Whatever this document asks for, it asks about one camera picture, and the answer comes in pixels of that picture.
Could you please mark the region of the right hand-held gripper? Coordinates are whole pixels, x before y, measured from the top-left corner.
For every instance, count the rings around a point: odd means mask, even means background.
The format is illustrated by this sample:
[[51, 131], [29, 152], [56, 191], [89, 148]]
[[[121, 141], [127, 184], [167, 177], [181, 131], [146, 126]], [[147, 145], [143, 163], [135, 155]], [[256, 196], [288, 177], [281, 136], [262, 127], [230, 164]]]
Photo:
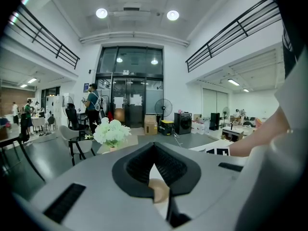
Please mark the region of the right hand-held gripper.
[[230, 156], [230, 149], [229, 147], [215, 147], [212, 149], [206, 149], [206, 153], [208, 154], [215, 154], [215, 155], [225, 155], [225, 156]]

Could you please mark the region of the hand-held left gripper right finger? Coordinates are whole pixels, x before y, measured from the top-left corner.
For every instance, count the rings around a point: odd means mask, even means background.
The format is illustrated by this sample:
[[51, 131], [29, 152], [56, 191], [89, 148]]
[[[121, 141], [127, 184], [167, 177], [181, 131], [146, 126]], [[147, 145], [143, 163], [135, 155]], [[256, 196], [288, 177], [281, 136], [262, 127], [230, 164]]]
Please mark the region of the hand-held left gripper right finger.
[[185, 174], [170, 186], [166, 220], [155, 231], [236, 231], [248, 194], [237, 192], [247, 157], [208, 154], [156, 143], [156, 151], [181, 161]]

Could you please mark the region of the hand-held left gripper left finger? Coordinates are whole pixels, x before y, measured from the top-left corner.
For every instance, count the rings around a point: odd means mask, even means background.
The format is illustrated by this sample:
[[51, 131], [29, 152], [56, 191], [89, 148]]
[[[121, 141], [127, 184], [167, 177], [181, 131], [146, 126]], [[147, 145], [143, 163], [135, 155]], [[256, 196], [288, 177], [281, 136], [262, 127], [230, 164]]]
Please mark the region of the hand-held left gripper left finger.
[[[168, 231], [151, 198], [135, 198], [123, 192], [113, 180], [112, 167], [139, 146], [97, 155], [72, 167], [50, 181], [31, 201], [14, 194], [23, 211], [44, 231]], [[85, 189], [61, 223], [44, 211], [73, 183]]]

